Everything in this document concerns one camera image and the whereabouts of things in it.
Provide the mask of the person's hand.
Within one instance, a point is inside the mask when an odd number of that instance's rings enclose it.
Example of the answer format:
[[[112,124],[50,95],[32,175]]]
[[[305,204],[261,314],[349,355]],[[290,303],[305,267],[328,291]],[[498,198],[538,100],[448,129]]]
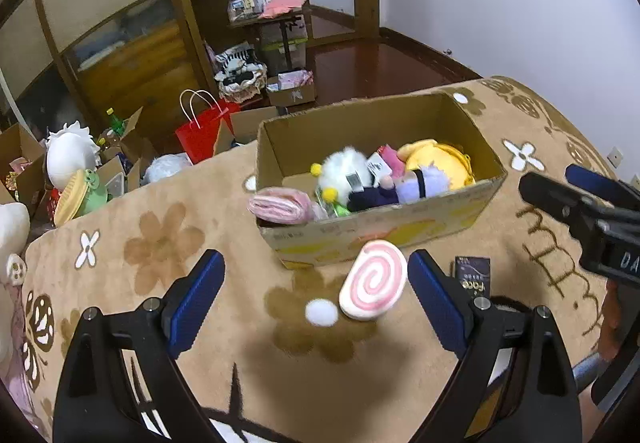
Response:
[[[602,327],[598,341],[598,352],[602,359],[611,362],[620,349],[620,336],[617,333],[622,319],[622,309],[617,296],[615,281],[606,283],[606,295],[602,304]]]

